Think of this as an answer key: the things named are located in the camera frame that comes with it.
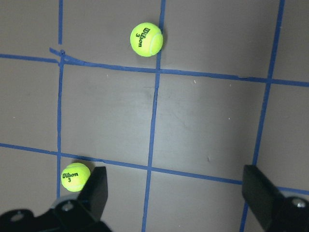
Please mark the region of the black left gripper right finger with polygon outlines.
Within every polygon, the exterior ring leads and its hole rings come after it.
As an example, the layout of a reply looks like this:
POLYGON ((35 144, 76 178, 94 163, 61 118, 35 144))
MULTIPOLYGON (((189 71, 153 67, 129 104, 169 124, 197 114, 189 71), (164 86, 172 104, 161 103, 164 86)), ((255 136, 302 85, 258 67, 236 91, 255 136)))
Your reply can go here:
POLYGON ((242 181, 242 196, 263 230, 281 231, 278 215, 284 195, 255 165, 244 166, 242 181))

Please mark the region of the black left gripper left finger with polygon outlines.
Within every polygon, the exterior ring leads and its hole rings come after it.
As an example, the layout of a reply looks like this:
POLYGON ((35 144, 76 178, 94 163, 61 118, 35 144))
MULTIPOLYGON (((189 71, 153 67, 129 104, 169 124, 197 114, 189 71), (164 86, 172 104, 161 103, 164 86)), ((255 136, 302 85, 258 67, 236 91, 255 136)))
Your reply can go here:
POLYGON ((100 221, 107 199, 108 181, 106 167, 95 167, 79 193, 77 200, 95 220, 100 221))

